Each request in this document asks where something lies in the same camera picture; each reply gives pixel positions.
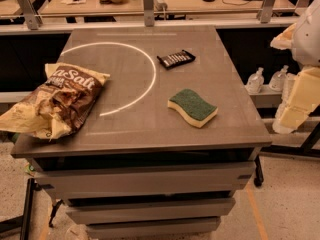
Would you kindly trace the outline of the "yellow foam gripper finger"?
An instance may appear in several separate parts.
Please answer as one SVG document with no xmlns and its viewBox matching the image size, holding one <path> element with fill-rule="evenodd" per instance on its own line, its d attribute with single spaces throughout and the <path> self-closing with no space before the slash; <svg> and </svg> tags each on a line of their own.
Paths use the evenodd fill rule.
<svg viewBox="0 0 320 240">
<path fill-rule="evenodd" d="M 293 33 L 296 28 L 296 24 L 292 24 L 287 27 L 282 33 L 273 38 L 270 46 L 279 50 L 286 50 L 292 47 Z"/>
<path fill-rule="evenodd" d="M 272 128 L 276 133 L 289 134 L 306 121 L 320 105 L 320 68 L 304 66 L 297 74 L 288 73 L 284 80 L 282 103 Z"/>
</svg>

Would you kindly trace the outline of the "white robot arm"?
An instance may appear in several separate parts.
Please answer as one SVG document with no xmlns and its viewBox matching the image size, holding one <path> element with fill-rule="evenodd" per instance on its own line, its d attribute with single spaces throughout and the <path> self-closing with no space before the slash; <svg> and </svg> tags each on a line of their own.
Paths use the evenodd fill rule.
<svg viewBox="0 0 320 240">
<path fill-rule="evenodd" d="M 275 37 L 270 46 L 290 49 L 301 71 L 286 79 L 273 130 L 289 134 L 320 105 L 320 0 L 314 0 L 299 17 Z"/>
</svg>

